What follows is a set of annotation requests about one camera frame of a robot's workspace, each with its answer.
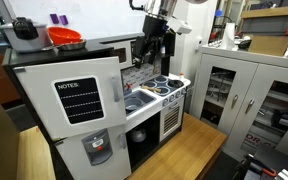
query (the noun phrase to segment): glass cabinet door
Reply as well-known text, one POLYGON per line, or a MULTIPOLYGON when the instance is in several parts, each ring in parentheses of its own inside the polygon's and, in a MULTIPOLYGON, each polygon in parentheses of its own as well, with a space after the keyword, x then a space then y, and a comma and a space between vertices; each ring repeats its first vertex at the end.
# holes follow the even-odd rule
POLYGON ((227 147, 254 154, 265 144, 288 155, 288 69, 260 65, 234 124, 227 147))
POLYGON ((228 135, 257 66, 203 55, 190 114, 228 135))

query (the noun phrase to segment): refrigerator door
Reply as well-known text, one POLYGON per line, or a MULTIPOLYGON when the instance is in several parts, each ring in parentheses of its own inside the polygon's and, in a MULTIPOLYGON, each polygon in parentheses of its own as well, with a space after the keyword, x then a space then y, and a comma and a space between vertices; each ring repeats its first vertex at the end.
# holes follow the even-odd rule
POLYGON ((52 139, 126 124, 118 57, 14 68, 52 139))
POLYGON ((74 179, 123 180, 131 174, 124 125, 69 137, 56 148, 74 179))

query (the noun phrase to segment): control knob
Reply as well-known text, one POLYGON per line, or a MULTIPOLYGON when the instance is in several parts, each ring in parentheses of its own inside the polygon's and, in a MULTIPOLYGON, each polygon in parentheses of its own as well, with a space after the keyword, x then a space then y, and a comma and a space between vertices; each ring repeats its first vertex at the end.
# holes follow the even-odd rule
POLYGON ((168 104, 168 99, 164 99, 163 106, 166 106, 168 104))
POLYGON ((181 92, 180 91, 177 91, 176 92, 176 98, 179 98, 181 96, 181 92))
POLYGON ((170 102, 173 102, 174 100, 175 100, 175 96, 172 95, 172 96, 170 97, 170 102))
POLYGON ((182 94, 186 94, 186 89, 182 89, 182 94))

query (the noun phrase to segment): ice dispenser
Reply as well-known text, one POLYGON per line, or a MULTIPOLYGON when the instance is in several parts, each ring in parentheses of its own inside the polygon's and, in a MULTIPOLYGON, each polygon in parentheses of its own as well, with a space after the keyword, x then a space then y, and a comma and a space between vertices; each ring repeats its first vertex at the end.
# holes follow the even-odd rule
POLYGON ((82 139, 82 143, 92 166, 104 163, 113 154, 107 129, 82 139))

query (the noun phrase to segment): orange bowl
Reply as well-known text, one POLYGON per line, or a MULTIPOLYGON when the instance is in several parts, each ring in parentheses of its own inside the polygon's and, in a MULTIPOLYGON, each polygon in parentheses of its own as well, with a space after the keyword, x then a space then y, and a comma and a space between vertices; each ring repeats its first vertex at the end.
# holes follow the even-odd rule
POLYGON ((68 28, 49 27, 47 32, 54 45, 81 42, 81 34, 68 28))

